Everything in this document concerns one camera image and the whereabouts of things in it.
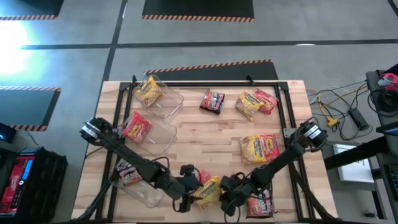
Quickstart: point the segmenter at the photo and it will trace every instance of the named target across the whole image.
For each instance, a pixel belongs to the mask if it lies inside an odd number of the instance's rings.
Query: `wooden table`
[[[287,82],[289,84],[295,120],[297,125],[299,125],[312,116],[304,82],[301,80]],[[120,82],[104,82],[96,112],[97,117],[105,118],[108,121],[113,120],[119,84]],[[177,140],[167,153],[167,157],[170,158],[170,168],[175,176],[178,175],[180,166],[184,164],[194,164],[198,169],[206,169],[213,175],[220,177],[223,175],[230,176],[232,173],[239,171],[248,174],[260,164],[242,165],[238,141],[239,138],[247,135],[275,134],[280,151],[284,151],[278,110],[274,110],[271,115],[258,113],[255,115],[254,121],[249,121],[234,108],[235,101],[242,91],[246,89],[254,92],[255,87],[226,86],[211,88],[214,91],[226,94],[223,109],[219,116],[208,111],[199,110],[206,87],[173,87],[173,89],[184,96],[183,110],[171,122],[178,129]],[[275,95],[271,87],[261,87],[261,89]],[[120,121],[123,118],[126,98],[126,96],[123,98],[124,102],[121,109]],[[289,126],[289,117],[283,93],[281,98],[282,105],[285,108],[284,111],[286,111],[286,122]],[[133,99],[131,113],[134,111],[134,108],[139,107],[138,102]],[[96,148],[89,146],[88,153]],[[148,153],[141,154],[149,159],[155,158]],[[73,209],[73,218],[81,215],[98,193],[103,175],[105,157],[106,150],[100,150],[86,159]],[[328,212],[336,217],[335,203],[331,194],[322,153],[306,153],[303,158],[312,192]],[[274,186],[274,205],[278,211],[274,215],[274,218],[246,220],[246,206],[243,205],[241,207],[241,222],[297,221],[288,168],[285,167],[276,173],[272,183]],[[105,199],[104,211],[108,209],[109,195],[110,191]],[[308,217],[306,215],[308,212],[303,193],[300,193],[300,198],[304,217]],[[235,217],[228,217],[228,221],[234,222],[236,218],[237,214],[235,214]],[[199,221],[224,222],[220,203],[215,203],[204,212],[196,205],[193,205],[189,213],[176,213],[172,209],[171,198],[167,196],[162,199],[158,207],[149,209],[125,192],[118,191],[114,222]]]

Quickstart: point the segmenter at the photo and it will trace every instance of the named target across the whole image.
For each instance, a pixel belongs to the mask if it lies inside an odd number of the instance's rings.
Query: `gray floor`
[[[33,133],[39,144],[67,155],[70,164],[55,222],[68,220],[72,213],[87,146],[78,131],[94,115],[109,49],[10,50],[9,46],[110,44],[121,3],[65,0],[57,20],[0,22],[0,30],[11,28],[0,35],[0,85],[62,87],[49,129]],[[398,39],[398,17],[386,0],[254,0],[254,23],[146,21],[141,20],[143,4],[144,0],[128,1],[119,43]],[[396,55],[398,44],[117,49],[109,79],[130,80],[148,69],[271,58],[280,80],[304,80],[307,87],[322,89],[365,80],[368,70],[397,63]],[[332,98],[323,96],[325,101]],[[342,102],[336,107],[347,110]],[[358,108],[371,125],[379,126],[366,96],[359,98]],[[348,120],[344,132],[349,136],[355,131]],[[329,134],[331,140],[341,140],[337,133],[329,130]],[[378,136],[372,132],[355,141]],[[19,144],[30,142],[26,135],[18,138]],[[340,218],[379,222],[361,216],[374,211],[369,192],[335,187],[336,178],[330,182]],[[394,222],[391,213],[388,218],[383,223]]]

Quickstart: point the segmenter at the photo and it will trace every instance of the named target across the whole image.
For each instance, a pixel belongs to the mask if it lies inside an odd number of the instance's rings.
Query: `clear plastic container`
[[[127,162],[124,160],[120,160],[118,164],[116,164],[116,167],[121,167],[121,166],[126,166]],[[125,186],[121,181],[120,178],[116,180],[111,180],[111,183],[116,186],[117,188],[121,189],[128,195],[134,197],[141,203],[143,203],[145,206],[148,208],[154,208],[156,207],[159,202],[162,200],[164,196],[164,191],[160,189],[155,189],[152,186],[150,186],[147,182],[145,181],[140,181],[135,184],[131,184],[128,186]]]
[[[141,98],[140,92],[144,89],[145,83],[153,78],[157,86],[160,88],[162,95],[156,99],[156,101],[148,105],[144,102],[144,99]],[[141,106],[147,108],[151,113],[159,117],[160,119],[166,120],[166,122],[171,122],[171,118],[175,118],[176,115],[182,110],[184,97],[170,87],[168,87],[165,83],[163,83],[156,75],[149,75],[146,77],[142,83],[136,86],[133,90],[133,96],[137,99]]]
[[[122,132],[132,121],[132,115],[134,112],[135,111],[132,111],[130,117],[128,117],[128,119],[123,123],[123,126],[121,127]],[[145,149],[155,156],[166,153],[166,151],[177,139],[177,128],[167,124],[147,110],[137,110],[137,112],[148,122],[150,122],[151,127],[139,144],[135,143],[129,138],[126,138],[125,145],[138,154],[140,154],[139,152],[142,151],[140,148]]]

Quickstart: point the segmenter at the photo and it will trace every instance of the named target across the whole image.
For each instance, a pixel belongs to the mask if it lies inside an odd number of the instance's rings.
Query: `food wrapper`
[[[135,184],[142,180],[142,177],[139,175],[137,169],[131,164],[116,168],[116,172],[120,176],[121,182],[124,186]]]
[[[211,111],[215,114],[221,113],[221,107],[224,102],[224,93],[217,93],[207,90],[203,100],[200,103],[200,108]]]
[[[272,185],[270,184],[258,198],[248,198],[248,214],[246,218],[272,218],[274,216],[274,201]]]
[[[267,162],[273,161],[280,154],[275,134],[262,134],[260,135],[260,138],[265,145],[263,150],[266,155]]]
[[[235,107],[242,112],[249,120],[253,120],[253,116],[257,110],[264,105],[256,97],[244,90],[238,100],[236,100]]]
[[[264,114],[271,114],[271,111],[278,103],[277,98],[260,89],[257,89],[257,91],[254,93],[254,97],[264,103],[264,105],[259,108],[259,111]]]
[[[242,163],[270,162],[279,154],[275,135],[246,136],[239,140],[242,151]]]
[[[198,175],[199,177],[197,177],[197,179],[200,180],[203,185],[211,179],[211,174],[206,170],[201,170]]]
[[[163,94],[162,90],[156,84],[154,77],[152,76],[145,81],[140,90],[136,90],[136,93],[146,106],[154,104],[156,99]]]
[[[199,207],[204,210],[210,204],[217,202],[221,195],[220,178],[214,176],[208,180],[203,187],[200,187],[195,193],[192,195],[195,197],[202,198],[201,200],[197,200],[197,204]]]
[[[152,125],[144,117],[142,117],[137,111],[134,112],[127,127],[123,130],[122,134],[140,144],[144,139],[144,136],[148,133]]]

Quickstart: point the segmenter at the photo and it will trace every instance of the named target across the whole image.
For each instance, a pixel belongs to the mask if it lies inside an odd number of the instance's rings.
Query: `orange and black striped tape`
[[[15,130],[24,130],[24,131],[45,131],[47,130],[47,125],[9,125],[10,128],[14,128]]]
[[[46,20],[56,19],[55,15],[34,15],[34,16],[0,16],[0,21],[21,21],[21,20]]]
[[[229,16],[176,16],[176,15],[144,15],[142,19],[183,20],[183,21],[216,21],[216,22],[254,22],[250,17]]]
[[[0,86],[0,90],[61,91],[59,87]]]
[[[173,71],[180,71],[180,70],[191,70],[191,69],[198,69],[198,68],[213,68],[213,67],[224,67],[230,65],[245,65],[250,63],[264,63],[264,62],[272,62],[271,59],[264,59],[264,60],[250,60],[244,62],[230,62],[230,63],[217,63],[212,65],[196,65],[196,66],[186,66],[186,67],[178,67],[178,68],[163,68],[163,69],[156,69],[156,70],[145,70],[144,73],[159,73],[159,72],[173,72]]]

